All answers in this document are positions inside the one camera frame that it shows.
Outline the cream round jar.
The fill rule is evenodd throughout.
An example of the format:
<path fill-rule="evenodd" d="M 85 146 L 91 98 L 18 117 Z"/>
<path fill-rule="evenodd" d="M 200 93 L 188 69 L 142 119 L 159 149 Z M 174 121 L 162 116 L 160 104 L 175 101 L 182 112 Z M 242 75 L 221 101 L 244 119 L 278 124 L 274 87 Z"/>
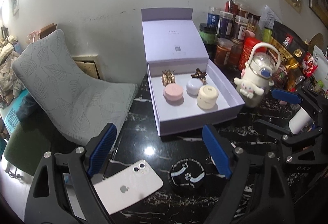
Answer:
<path fill-rule="evenodd" d="M 211 85 L 204 85 L 198 91 L 197 105 L 200 109 L 205 111 L 217 110 L 218 96 L 219 92 L 217 88 Z"/>

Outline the red contents tall jar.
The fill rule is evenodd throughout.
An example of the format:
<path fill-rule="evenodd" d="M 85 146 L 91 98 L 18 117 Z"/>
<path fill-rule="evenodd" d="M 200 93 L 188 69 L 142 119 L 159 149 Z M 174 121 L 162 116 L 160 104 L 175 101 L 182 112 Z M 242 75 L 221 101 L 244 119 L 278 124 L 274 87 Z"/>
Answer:
<path fill-rule="evenodd" d="M 238 12 L 238 0 L 226 0 L 225 11 L 234 15 Z"/>

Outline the gold pearl hair claw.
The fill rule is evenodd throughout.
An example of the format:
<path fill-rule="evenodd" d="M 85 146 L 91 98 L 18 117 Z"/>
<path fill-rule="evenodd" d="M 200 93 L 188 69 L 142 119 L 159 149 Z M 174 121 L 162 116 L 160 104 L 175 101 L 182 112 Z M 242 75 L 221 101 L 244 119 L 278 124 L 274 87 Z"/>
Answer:
<path fill-rule="evenodd" d="M 161 80 L 163 86 L 167 86 L 168 84 L 174 84 L 176 82 L 174 70 L 164 70 L 162 72 Z"/>

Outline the lavender open gift box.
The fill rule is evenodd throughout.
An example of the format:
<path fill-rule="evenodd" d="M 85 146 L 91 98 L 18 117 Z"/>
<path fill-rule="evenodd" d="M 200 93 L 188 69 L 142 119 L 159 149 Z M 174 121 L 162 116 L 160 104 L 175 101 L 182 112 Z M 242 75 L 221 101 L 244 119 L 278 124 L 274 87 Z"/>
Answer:
<path fill-rule="evenodd" d="M 191 8 L 141 10 L 147 76 L 159 136 L 232 120 L 245 104 L 229 79 L 210 60 L 192 13 Z M 165 98 L 162 83 L 165 71 L 171 71 L 176 84 L 185 89 L 197 69 L 206 73 L 206 84 L 219 93 L 212 108 L 200 108 L 197 97 L 186 91 L 178 101 Z"/>

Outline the pink round blush compact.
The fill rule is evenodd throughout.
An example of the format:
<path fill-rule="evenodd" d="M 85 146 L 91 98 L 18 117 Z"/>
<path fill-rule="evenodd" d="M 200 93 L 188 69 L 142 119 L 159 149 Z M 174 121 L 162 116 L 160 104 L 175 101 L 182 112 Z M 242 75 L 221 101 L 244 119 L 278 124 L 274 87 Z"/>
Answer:
<path fill-rule="evenodd" d="M 163 97 L 170 105 L 180 105 L 183 103 L 183 87 L 175 83 L 168 84 L 163 89 Z"/>

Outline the brown pearl hair claw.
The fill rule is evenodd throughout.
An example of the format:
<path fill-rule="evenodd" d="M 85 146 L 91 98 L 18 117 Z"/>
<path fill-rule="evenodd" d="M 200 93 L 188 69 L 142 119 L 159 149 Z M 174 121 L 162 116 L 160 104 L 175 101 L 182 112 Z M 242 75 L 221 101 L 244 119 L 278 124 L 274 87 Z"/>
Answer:
<path fill-rule="evenodd" d="M 199 79 L 204 85 L 207 84 L 207 72 L 201 71 L 199 68 L 196 69 L 194 74 L 191 74 L 191 78 Z"/>

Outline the black snack bag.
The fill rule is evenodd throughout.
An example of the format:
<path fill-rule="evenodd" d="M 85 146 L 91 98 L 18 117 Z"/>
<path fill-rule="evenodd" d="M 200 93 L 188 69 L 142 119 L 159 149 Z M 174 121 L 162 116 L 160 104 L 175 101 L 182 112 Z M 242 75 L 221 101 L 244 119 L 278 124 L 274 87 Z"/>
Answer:
<path fill-rule="evenodd" d="M 272 38 L 299 63 L 309 48 L 293 30 L 278 21 L 274 21 Z"/>

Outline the green black lid jar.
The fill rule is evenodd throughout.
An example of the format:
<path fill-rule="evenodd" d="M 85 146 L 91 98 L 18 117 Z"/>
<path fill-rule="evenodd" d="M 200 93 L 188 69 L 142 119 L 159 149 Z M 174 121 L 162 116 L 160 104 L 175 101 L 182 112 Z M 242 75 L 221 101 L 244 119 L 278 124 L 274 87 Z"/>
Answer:
<path fill-rule="evenodd" d="M 204 44 L 212 45 L 215 42 L 216 29 L 206 23 L 200 23 L 199 34 Z"/>

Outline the orange spice jar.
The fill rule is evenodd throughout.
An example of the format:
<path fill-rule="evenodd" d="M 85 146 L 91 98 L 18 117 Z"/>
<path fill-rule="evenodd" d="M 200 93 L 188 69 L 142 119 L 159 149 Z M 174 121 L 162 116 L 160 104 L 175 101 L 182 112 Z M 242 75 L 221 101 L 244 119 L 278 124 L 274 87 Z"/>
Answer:
<path fill-rule="evenodd" d="M 214 63 L 217 66 L 225 66 L 227 64 L 233 42 L 226 38 L 217 39 L 217 48 Z"/>

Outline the white small bottle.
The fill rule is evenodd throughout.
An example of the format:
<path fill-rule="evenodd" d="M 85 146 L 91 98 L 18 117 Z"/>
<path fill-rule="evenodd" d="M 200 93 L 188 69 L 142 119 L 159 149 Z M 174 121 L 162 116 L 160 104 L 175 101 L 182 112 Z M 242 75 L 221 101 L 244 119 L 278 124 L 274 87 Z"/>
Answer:
<path fill-rule="evenodd" d="M 300 108 L 294 117 L 289 121 L 288 127 L 292 134 L 298 134 L 310 121 L 311 116 L 303 109 Z"/>

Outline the brown label herb jar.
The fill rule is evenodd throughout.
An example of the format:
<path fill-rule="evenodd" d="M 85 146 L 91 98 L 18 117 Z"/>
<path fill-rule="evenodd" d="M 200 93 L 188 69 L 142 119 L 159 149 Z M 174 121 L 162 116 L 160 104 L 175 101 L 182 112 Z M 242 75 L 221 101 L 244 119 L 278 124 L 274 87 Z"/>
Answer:
<path fill-rule="evenodd" d="M 245 40 L 246 30 L 248 26 L 248 19 L 239 15 L 235 16 L 232 25 L 231 40 L 235 44 L 242 45 Z"/>

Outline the white cartoon dog water bottle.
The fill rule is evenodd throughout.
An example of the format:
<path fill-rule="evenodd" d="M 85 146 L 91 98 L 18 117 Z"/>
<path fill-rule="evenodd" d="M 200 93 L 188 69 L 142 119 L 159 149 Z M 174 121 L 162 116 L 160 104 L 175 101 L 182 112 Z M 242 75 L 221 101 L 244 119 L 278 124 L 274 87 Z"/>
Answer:
<path fill-rule="evenodd" d="M 265 52 L 257 52 L 259 48 L 266 48 L 276 53 L 275 60 Z M 251 51 L 245 68 L 242 70 L 241 77 L 234 78 L 236 91 L 245 102 L 245 106 L 257 107 L 263 97 L 274 86 L 273 75 L 277 72 L 281 63 L 281 56 L 277 49 L 266 42 L 259 42 Z"/>

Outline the white smartphone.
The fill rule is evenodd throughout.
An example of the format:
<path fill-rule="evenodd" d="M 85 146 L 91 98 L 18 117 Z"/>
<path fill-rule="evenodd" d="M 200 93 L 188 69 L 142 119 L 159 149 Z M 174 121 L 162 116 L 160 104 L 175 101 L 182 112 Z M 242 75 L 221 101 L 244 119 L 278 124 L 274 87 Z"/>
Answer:
<path fill-rule="evenodd" d="M 139 160 L 94 185 L 108 214 L 115 214 L 150 196 L 163 186 L 152 167 Z"/>

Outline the grey leaf pattern cushion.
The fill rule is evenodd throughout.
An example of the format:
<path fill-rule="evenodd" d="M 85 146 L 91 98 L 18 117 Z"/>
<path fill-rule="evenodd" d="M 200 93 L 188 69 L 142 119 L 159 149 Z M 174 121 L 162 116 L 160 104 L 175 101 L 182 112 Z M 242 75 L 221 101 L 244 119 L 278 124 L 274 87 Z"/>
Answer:
<path fill-rule="evenodd" d="M 138 90 L 136 84 L 107 82 L 84 73 L 60 29 L 30 43 L 12 69 L 57 130 L 83 146 L 107 123 L 121 130 Z"/>

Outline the wall vent panel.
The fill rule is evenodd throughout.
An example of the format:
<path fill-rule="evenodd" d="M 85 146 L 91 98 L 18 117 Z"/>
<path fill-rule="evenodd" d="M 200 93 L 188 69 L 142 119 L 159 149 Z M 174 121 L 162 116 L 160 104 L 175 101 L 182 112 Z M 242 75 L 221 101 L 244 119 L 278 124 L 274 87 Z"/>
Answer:
<path fill-rule="evenodd" d="M 104 80 L 98 55 L 80 55 L 72 57 L 78 67 L 87 75 Z"/>

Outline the dark purple label jar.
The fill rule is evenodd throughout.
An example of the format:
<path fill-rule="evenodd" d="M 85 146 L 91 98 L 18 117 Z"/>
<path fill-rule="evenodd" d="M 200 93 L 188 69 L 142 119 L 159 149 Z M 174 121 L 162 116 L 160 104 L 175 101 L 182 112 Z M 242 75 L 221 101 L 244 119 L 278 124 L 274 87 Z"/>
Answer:
<path fill-rule="evenodd" d="M 219 32 L 218 35 L 221 38 L 228 39 L 231 35 L 232 30 L 232 23 L 233 23 L 233 14 L 220 11 L 219 15 Z"/>

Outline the blue label clear jar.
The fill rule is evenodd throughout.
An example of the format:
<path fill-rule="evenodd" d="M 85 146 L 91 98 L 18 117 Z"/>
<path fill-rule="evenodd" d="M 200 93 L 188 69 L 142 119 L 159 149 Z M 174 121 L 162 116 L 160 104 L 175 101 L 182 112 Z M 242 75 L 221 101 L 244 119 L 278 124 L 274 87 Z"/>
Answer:
<path fill-rule="evenodd" d="M 220 19 L 220 8 L 210 6 L 207 14 L 207 25 L 211 28 L 218 28 Z"/>

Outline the lavender round case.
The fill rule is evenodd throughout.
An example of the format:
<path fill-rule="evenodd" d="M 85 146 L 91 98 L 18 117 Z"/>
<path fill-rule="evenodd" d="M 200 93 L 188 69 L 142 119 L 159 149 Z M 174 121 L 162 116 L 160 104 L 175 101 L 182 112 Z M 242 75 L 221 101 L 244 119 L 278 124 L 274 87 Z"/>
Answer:
<path fill-rule="evenodd" d="M 186 91 L 190 96 L 197 96 L 203 85 L 199 78 L 191 78 L 186 84 Z"/>

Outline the red canister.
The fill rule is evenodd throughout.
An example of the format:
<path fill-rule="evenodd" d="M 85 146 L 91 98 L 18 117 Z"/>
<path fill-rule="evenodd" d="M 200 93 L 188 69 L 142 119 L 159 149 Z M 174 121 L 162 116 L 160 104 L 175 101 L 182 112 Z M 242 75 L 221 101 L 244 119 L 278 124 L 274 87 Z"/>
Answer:
<path fill-rule="evenodd" d="M 248 37 L 245 39 L 244 47 L 241 52 L 241 56 L 238 62 L 238 69 L 241 71 L 245 66 L 245 62 L 248 61 L 253 47 L 258 44 L 260 41 L 257 38 Z"/>

